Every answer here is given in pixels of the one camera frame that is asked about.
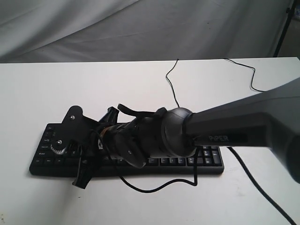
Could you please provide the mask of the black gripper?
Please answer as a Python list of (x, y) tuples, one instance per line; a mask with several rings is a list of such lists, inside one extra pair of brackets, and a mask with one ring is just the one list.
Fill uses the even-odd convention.
[(143, 168), (147, 156), (135, 137), (136, 125), (150, 112), (133, 111), (124, 105), (110, 107), (107, 114), (98, 122), (99, 125), (89, 131), (88, 145), (81, 146), (77, 177), (73, 185), (85, 189), (100, 169), (105, 158), (113, 166), (113, 157), (124, 159), (129, 165)]

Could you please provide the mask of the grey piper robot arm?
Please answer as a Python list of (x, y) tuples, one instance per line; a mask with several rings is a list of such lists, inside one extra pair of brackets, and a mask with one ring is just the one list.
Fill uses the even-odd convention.
[(92, 159), (82, 160), (73, 185), (86, 188), (105, 157), (136, 168), (148, 158), (192, 157), (199, 146), (266, 147), (300, 180), (300, 81), (212, 109), (155, 112), (110, 108), (88, 132)]

